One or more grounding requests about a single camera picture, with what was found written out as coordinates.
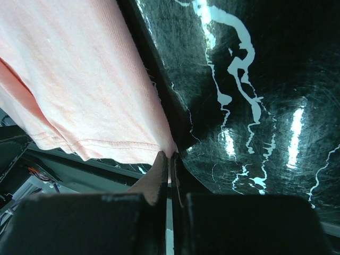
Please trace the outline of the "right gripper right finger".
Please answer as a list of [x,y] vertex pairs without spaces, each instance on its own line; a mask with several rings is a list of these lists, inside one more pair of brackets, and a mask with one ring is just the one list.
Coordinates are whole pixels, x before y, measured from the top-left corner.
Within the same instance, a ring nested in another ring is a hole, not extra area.
[[317,214],[291,195],[225,195],[208,191],[169,162],[175,254],[333,254]]

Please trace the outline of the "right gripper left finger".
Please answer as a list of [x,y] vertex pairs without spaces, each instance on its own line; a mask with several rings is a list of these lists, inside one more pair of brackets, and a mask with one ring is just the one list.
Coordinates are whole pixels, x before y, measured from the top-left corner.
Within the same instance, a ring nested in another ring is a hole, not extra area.
[[167,157],[126,192],[25,198],[1,237],[1,254],[165,254]]

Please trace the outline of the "salmon pink t shirt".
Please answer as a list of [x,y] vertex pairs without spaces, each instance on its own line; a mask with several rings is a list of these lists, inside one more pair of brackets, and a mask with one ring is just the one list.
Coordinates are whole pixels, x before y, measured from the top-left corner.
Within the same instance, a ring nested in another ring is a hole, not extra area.
[[117,1],[1,1],[1,109],[40,149],[83,160],[176,151]]

